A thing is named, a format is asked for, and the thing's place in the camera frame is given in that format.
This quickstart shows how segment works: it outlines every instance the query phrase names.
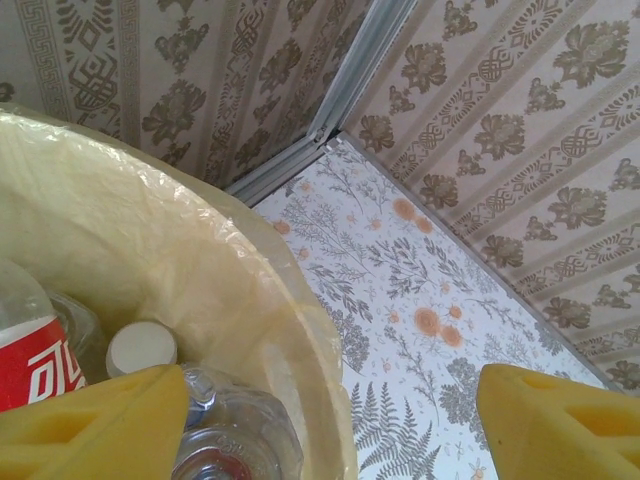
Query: plastic bag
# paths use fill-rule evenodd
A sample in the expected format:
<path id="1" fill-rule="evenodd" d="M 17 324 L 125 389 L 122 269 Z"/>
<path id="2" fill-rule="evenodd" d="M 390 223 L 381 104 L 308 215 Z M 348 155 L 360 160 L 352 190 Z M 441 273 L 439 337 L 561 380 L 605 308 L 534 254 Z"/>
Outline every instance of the plastic bag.
<path id="1" fill-rule="evenodd" d="M 270 225 L 160 160 L 11 104 L 0 168 L 0 255 L 91 308 L 107 336 L 156 318 L 180 361 L 273 393 L 303 478 L 357 477 L 339 336 Z"/>

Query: orange flower print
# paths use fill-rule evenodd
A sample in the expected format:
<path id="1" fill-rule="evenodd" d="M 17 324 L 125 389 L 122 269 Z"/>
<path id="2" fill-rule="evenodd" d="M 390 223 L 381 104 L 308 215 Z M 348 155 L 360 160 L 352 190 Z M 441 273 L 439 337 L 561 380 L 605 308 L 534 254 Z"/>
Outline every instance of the orange flower print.
<path id="1" fill-rule="evenodd" d="M 433 223 L 431 223 L 427 217 L 417 218 L 416 226 L 418 227 L 418 230 L 420 230 L 422 233 L 429 234 L 433 232 Z"/>
<path id="2" fill-rule="evenodd" d="M 430 308 L 419 308 L 414 316 L 416 327 L 428 337 L 435 337 L 440 332 L 440 318 Z"/>
<path id="3" fill-rule="evenodd" d="M 460 320 L 462 318 L 462 310 L 460 310 L 460 307 L 458 307 L 457 305 L 453 305 L 449 309 L 449 315 L 451 315 L 456 320 Z"/>
<path id="4" fill-rule="evenodd" d="M 273 228 L 275 228 L 280 235 L 286 235 L 287 233 L 291 232 L 291 227 L 284 220 L 278 220 L 277 222 L 274 222 Z"/>
<path id="5" fill-rule="evenodd" d="M 302 247 L 298 250 L 298 261 L 302 262 L 309 258 L 309 249 L 307 247 Z"/>
<path id="6" fill-rule="evenodd" d="M 380 221 L 379 218 L 373 218 L 369 220 L 369 226 L 367 227 L 369 230 L 380 230 L 380 227 L 382 226 L 382 222 Z"/>
<path id="7" fill-rule="evenodd" d="M 462 335 L 460 335 L 460 332 L 456 327 L 447 325 L 446 327 L 442 328 L 440 335 L 442 336 L 444 343 L 446 343 L 450 347 L 458 348 L 462 345 Z"/>
<path id="8" fill-rule="evenodd" d="M 406 198 L 396 198 L 393 201 L 393 211 L 403 220 L 412 221 L 416 216 L 416 209 Z"/>

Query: red bottle label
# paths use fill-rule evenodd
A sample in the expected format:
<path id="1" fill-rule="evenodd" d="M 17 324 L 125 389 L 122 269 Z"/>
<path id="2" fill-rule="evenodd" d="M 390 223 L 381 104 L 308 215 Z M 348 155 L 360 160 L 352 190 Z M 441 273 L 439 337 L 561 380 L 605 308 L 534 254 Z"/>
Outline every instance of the red bottle label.
<path id="1" fill-rule="evenodd" d="M 16 325 L 0 335 L 0 412 L 87 384 L 57 318 Z M 3 345 L 2 337 L 15 340 Z"/>

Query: soda bottle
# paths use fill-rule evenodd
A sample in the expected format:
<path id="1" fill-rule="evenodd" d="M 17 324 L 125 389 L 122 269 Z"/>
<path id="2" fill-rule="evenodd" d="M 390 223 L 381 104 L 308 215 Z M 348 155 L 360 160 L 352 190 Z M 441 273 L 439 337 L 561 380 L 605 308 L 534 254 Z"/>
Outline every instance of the soda bottle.
<path id="1" fill-rule="evenodd" d="M 44 289 L 0 259 L 0 412 L 85 385 Z"/>

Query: metal trim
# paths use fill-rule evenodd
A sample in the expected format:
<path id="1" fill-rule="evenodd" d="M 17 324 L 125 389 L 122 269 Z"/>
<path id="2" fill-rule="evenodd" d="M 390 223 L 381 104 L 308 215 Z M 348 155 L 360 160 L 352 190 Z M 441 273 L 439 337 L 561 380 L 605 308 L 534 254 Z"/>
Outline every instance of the metal trim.
<path id="1" fill-rule="evenodd" d="M 227 187 L 225 192 L 251 208 L 323 154 L 317 142 L 304 137 Z"/>
<path id="2" fill-rule="evenodd" d="M 322 155 L 342 126 L 418 0 L 374 0 L 304 138 L 253 170 L 225 192 L 252 207 Z"/>
<path id="3" fill-rule="evenodd" d="M 335 148 L 338 143 L 348 143 L 350 144 L 357 152 L 363 155 L 371 165 L 373 165 L 382 175 L 384 175 L 393 185 L 402 192 L 404 196 L 406 196 L 432 223 L 434 223 L 440 230 L 442 230 L 454 243 L 462 249 L 462 251 L 469 256 L 484 272 L 489 275 L 504 291 L 507 292 L 509 297 L 513 298 L 518 304 L 531 315 L 543 328 L 547 329 L 561 344 L 565 347 L 569 353 L 571 353 L 576 359 L 582 363 L 587 370 L 589 370 L 593 375 L 600 380 L 609 390 L 613 390 L 616 392 L 623 392 L 623 390 L 618 387 L 612 380 L 610 380 L 602 370 L 596 368 L 596 366 L 591 363 L 584 355 L 582 355 L 576 347 L 569 342 L 566 338 L 562 336 L 560 332 L 556 329 L 550 327 L 545 319 L 542 317 L 540 313 L 533 309 L 531 305 L 529 305 L 520 295 L 518 295 L 511 285 L 507 283 L 500 275 L 498 275 L 493 269 L 491 269 L 480 256 L 472 250 L 466 243 L 464 243 L 461 239 L 456 237 L 453 232 L 447 227 L 447 225 L 440 220 L 440 218 L 425 207 L 418 196 L 405 188 L 397 179 L 395 179 L 389 170 L 387 170 L 380 160 L 373 155 L 371 152 L 366 151 L 359 142 L 353 139 L 351 135 L 348 133 L 340 133 L 337 137 L 333 138 L 329 143 L 324 145 L 323 150 L 330 151 L 331 148 Z"/>
<path id="4" fill-rule="evenodd" d="M 310 137 L 324 143 L 342 127 L 417 3 L 374 1 L 311 122 Z"/>

